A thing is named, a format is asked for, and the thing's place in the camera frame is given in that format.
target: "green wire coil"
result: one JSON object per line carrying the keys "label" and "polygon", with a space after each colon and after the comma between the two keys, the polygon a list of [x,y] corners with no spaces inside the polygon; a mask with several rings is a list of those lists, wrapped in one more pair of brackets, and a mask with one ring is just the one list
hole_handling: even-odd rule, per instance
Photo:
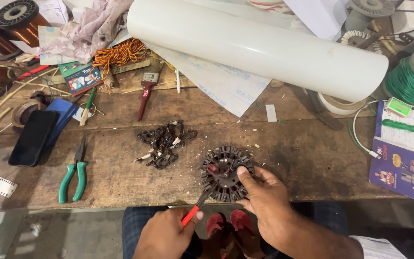
{"label": "green wire coil", "polygon": [[399,65],[386,76],[385,84],[394,97],[414,105],[414,72],[409,59],[400,60]]}

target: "concrete floor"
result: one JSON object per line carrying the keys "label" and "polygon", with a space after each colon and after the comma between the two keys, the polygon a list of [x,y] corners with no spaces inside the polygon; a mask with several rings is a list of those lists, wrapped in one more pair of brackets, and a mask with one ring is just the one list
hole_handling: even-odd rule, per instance
{"label": "concrete floor", "polygon": [[[350,233],[367,227],[414,228],[414,200],[344,202]],[[229,219],[239,205],[205,205],[207,216],[222,212]],[[0,259],[122,258],[121,221],[124,208],[46,212],[0,212]],[[205,217],[196,228],[206,238]],[[256,217],[251,215],[256,225]]]}

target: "white sleeve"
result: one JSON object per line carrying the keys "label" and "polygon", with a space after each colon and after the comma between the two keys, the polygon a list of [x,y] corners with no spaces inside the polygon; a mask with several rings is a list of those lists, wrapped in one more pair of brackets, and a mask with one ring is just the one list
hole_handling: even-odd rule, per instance
{"label": "white sleeve", "polygon": [[386,239],[374,239],[364,236],[349,236],[359,241],[364,259],[407,259]]}

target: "screwdriver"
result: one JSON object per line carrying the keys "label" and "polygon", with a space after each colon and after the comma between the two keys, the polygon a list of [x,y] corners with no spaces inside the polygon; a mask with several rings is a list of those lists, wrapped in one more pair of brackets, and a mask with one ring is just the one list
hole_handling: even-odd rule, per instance
{"label": "screwdriver", "polygon": [[212,186],[209,190],[204,190],[202,192],[201,196],[199,197],[199,200],[194,205],[194,208],[192,208],[190,212],[186,215],[186,217],[184,217],[184,219],[181,221],[183,226],[186,226],[186,224],[188,224],[190,219],[193,218],[194,214],[196,214],[196,212],[199,210],[199,207],[202,206],[202,204],[204,204],[204,202],[208,199],[208,197],[210,197],[210,195],[212,195],[212,193],[215,191],[215,188],[216,185]]}
{"label": "screwdriver", "polygon": [[388,126],[391,128],[399,129],[399,130],[408,130],[410,132],[414,132],[414,126],[405,124],[403,122],[393,121],[390,119],[384,119],[381,124],[384,126]]}

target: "purple booklet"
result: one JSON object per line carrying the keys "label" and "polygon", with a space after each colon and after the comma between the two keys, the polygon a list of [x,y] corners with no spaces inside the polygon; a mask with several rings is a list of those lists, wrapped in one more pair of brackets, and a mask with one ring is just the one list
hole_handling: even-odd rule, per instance
{"label": "purple booklet", "polygon": [[373,139],[373,150],[381,159],[372,159],[370,183],[414,199],[414,151],[378,137]]}

